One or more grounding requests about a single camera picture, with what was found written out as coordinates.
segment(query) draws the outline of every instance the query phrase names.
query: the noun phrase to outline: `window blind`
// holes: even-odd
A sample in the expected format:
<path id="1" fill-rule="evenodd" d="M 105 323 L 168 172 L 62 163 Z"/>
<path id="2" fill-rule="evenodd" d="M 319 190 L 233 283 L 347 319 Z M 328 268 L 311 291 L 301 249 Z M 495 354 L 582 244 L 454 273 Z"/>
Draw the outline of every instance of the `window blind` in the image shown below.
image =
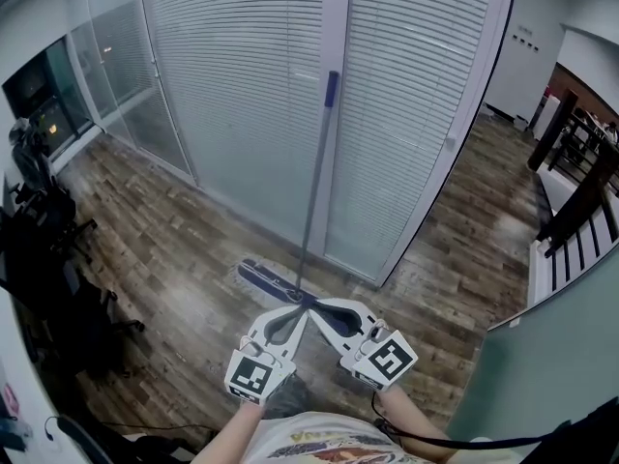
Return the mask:
<path id="1" fill-rule="evenodd" d="M 318 140 L 322 0 L 145 0 L 199 184 L 301 241 Z"/>
<path id="2" fill-rule="evenodd" d="M 454 119 L 488 0 L 351 0 L 326 254 L 376 278 Z"/>
<path id="3" fill-rule="evenodd" d="M 151 63 L 141 5 L 141 0 L 88 0 L 103 67 L 137 145 L 189 173 Z"/>
<path id="4" fill-rule="evenodd" d="M 130 139 L 105 77 L 90 20 L 88 3 L 86 0 L 65 0 L 65 4 L 77 60 L 93 103 L 102 119 L 103 127 L 113 135 Z"/>

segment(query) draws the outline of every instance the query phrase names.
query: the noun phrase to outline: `person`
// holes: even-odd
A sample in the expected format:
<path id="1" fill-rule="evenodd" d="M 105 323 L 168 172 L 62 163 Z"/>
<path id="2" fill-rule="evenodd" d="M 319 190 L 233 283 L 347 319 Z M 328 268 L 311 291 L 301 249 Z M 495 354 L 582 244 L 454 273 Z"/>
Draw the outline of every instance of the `person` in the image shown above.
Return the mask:
<path id="1" fill-rule="evenodd" d="M 617 144 L 617 124 L 615 122 L 608 124 L 608 127 L 604 130 L 604 134 L 611 144 Z"/>
<path id="2" fill-rule="evenodd" d="M 401 438 L 397 445 L 368 422 L 346 416 L 304 412 L 310 400 L 305 385 L 292 377 L 268 406 L 243 402 L 218 436 L 192 464 L 517 464 L 509 449 L 453 450 Z M 447 440 L 398 385 L 377 393 L 385 417 L 398 429 Z"/>
<path id="3" fill-rule="evenodd" d="M 43 168 L 48 170 L 49 146 L 28 119 L 16 120 L 9 131 L 9 144 L 13 146 L 13 160 L 29 192 L 45 189 L 41 163 L 45 163 Z"/>
<path id="4" fill-rule="evenodd" d="M 586 124 L 586 116 L 582 108 L 574 110 L 574 116 L 582 123 Z M 586 154 L 586 144 L 589 143 L 592 147 L 596 145 L 596 139 L 583 129 L 581 126 L 574 126 L 574 121 L 571 121 L 561 132 L 560 142 L 566 145 L 567 156 L 576 164 L 580 164 Z"/>

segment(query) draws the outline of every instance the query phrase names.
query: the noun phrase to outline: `black cable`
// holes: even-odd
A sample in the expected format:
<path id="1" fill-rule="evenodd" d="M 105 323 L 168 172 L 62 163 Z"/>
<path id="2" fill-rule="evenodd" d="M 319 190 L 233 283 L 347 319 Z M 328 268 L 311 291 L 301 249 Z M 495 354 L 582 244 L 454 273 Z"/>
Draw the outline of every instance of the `black cable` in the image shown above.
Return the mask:
<path id="1" fill-rule="evenodd" d="M 60 417 L 50 416 L 49 418 L 45 420 L 45 423 L 44 423 L 45 437 L 47 437 L 47 440 L 50 440 L 52 442 L 54 440 L 54 437 L 51 435 L 51 433 L 49 433 L 49 431 L 47 431 L 47 423 L 49 422 L 49 420 L 57 420 L 58 418 Z M 208 429 L 211 432 L 217 433 L 216 429 L 213 429 L 210 426 L 207 426 L 205 424 L 182 424 L 179 426 L 147 426 L 145 424 L 124 424 L 122 422 L 112 422 L 112 421 L 99 421 L 98 420 L 98 422 L 100 424 L 104 424 L 105 426 L 123 426 L 126 428 L 143 428 L 143 429 L 158 429 L 158 430 L 171 430 L 171 429 L 183 429 L 183 428 L 196 427 L 196 428 Z"/>
<path id="2" fill-rule="evenodd" d="M 47 437 L 47 440 L 49 440 L 50 442 L 54 441 L 54 437 L 51 435 L 51 433 L 49 433 L 49 431 L 47 431 L 47 423 L 49 422 L 49 420 L 57 420 L 58 418 L 59 418 L 58 416 L 50 416 L 49 418 L 45 420 L 45 424 L 43 425 L 43 430 L 45 431 L 45 437 Z"/>
<path id="3" fill-rule="evenodd" d="M 371 398 L 371 408 L 376 415 L 382 419 L 377 424 L 379 430 L 388 436 L 399 436 L 404 438 L 413 438 L 424 442 L 426 444 L 434 445 L 437 447 L 443 447 L 445 449 L 456 450 L 497 450 L 497 449 L 511 449 L 514 447 L 524 447 L 527 445 L 537 444 L 543 440 L 547 440 L 551 436 L 555 436 L 555 433 L 547 433 L 539 437 L 526 437 L 526 438 L 512 438 L 507 440 L 497 440 L 495 442 L 459 442 L 458 440 L 441 440 L 437 438 L 422 437 L 413 433 L 402 431 L 391 424 L 382 414 L 376 409 L 376 392 Z"/>
<path id="4" fill-rule="evenodd" d="M 183 424 L 180 426 L 146 426 L 144 424 L 124 424 L 122 422 L 111 422 L 111 421 L 99 421 L 101 424 L 105 424 L 106 426 L 124 426 L 125 428 L 144 428 L 144 429 L 162 429 L 162 430 L 168 430 L 168 429 L 183 429 L 183 428 L 204 428 L 204 429 L 208 429 L 209 431 L 217 431 L 213 428 L 211 428 L 210 426 L 207 426 L 205 424 Z"/>

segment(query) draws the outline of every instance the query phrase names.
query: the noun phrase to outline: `staircase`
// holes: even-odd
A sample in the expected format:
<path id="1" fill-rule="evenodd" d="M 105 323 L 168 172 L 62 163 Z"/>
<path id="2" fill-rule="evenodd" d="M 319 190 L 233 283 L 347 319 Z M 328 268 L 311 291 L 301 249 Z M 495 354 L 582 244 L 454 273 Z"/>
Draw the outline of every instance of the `staircase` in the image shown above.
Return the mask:
<path id="1" fill-rule="evenodd" d="M 574 97 L 568 92 L 562 100 L 529 159 L 539 177 L 541 229 L 529 251 L 529 306 L 576 280 L 619 242 L 619 150 L 576 119 Z M 587 142 L 575 138 L 576 128 L 590 133 Z M 561 147 L 553 150 L 561 136 Z M 572 156 L 575 146 L 580 161 Z"/>

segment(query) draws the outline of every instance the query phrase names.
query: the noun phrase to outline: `laminate floor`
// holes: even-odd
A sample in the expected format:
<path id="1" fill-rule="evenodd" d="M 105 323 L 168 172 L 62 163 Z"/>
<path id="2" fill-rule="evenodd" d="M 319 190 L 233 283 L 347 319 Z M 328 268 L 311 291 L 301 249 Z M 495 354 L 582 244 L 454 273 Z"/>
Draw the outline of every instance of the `laminate floor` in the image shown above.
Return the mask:
<path id="1" fill-rule="evenodd" d="M 362 301 L 403 332 L 420 359 L 402 384 L 439 426 L 457 406 L 487 327 L 525 307 L 537 230 L 525 165 L 532 150 L 528 135 L 480 118 L 382 289 L 308 266 L 306 289 Z M 61 178 L 80 217 L 99 224 L 85 237 L 94 261 L 80 268 L 117 292 L 121 318 L 146 324 L 125 341 L 131 376 L 79 375 L 91 410 L 126 424 L 222 427 L 237 406 L 222 385 L 232 349 L 256 315 L 281 305 L 240 279 L 236 266 L 253 257 L 293 277 L 294 253 L 108 136 L 75 157 Z M 313 325 L 295 362 L 316 410 L 373 419 L 370 390 L 337 368 L 337 354 Z M 204 432 L 172 434 L 197 444 Z"/>

